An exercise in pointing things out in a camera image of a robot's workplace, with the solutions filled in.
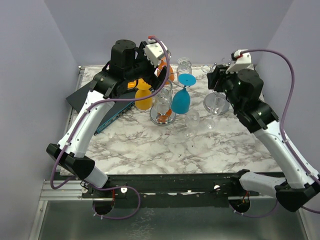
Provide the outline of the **yellow plastic goblet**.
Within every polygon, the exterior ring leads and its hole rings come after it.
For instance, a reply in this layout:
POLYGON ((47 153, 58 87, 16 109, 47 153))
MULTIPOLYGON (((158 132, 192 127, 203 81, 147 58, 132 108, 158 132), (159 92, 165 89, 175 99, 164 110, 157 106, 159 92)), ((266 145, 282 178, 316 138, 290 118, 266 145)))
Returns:
POLYGON ((148 110, 152 107, 153 105, 153 99, 152 97, 146 98, 152 94, 151 92, 151 85, 146 83, 142 78, 138 80, 137 83, 137 91, 135 93, 135 98, 136 99, 142 99, 142 100, 136 100, 135 101, 135 106, 139 110, 148 110))

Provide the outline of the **clear patterned wine glass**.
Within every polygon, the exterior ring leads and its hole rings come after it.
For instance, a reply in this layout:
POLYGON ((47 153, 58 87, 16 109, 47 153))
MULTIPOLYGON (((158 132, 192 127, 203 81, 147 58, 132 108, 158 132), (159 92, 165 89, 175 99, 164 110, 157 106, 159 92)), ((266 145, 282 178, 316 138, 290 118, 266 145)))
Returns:
POLYGON ((181 57, 177 60, 176 74, 192 74, 192 63, 189 58, 181 57))

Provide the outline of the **blue plastic goblet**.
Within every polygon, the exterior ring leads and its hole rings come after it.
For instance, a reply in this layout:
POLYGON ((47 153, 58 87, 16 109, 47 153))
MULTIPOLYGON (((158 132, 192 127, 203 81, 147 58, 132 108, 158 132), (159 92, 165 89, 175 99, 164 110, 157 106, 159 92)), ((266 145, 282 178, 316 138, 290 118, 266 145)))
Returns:
POLYGON ((178 82, 183 85, 173 97, 171 103, 171 110, 179 115, 186 114, 189 111, 191 104, 191 97, 187 91, 187 87, 196 84, 196 78, 189 73, 183 73, 178 77, 178 82))

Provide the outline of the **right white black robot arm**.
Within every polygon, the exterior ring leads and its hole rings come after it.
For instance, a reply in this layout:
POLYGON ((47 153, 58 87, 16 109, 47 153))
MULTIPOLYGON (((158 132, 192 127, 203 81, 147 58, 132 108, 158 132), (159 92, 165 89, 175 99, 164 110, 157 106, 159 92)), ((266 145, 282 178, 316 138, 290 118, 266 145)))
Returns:
POLYGON ((296 212, 320 192, 320 174, 301 157, 306 170, 298 163, 281 135, 277 114, 260 100, 264 86, 259 74, 245 68, 228 73, 227 66, 217 65, 208 73, 208 89, 224 93, 239 122, 268 149, 284 177, 271 177, 240 170, 231 177, 230 191, 241 196, 254 191, 275 198, 286 210, 296 212))

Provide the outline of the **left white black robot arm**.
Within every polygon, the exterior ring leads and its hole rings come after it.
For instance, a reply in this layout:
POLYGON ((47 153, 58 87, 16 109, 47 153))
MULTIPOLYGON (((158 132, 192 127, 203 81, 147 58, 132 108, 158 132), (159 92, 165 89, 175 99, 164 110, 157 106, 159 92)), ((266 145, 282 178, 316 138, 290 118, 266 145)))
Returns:
POLYGON ((110 60, 90 83, 86 100, 75 122, 57 144, 51 143, 46 151, 55 161, 80 180, 93 185, 93 191, 101 198, 107 197, 111 185, 109 177, 86 157, 89 143, 105 115, 115 103, 142 101, 139 98, 121 98, 128 91, 130 82, 143 79, 154 90, 146 96, 158 94, 169 79, 169 65, 155 74, 162 59, 169 64, 170 51, 154 35, 139 46, 127 39, 117 40, 111 48, 110 60))

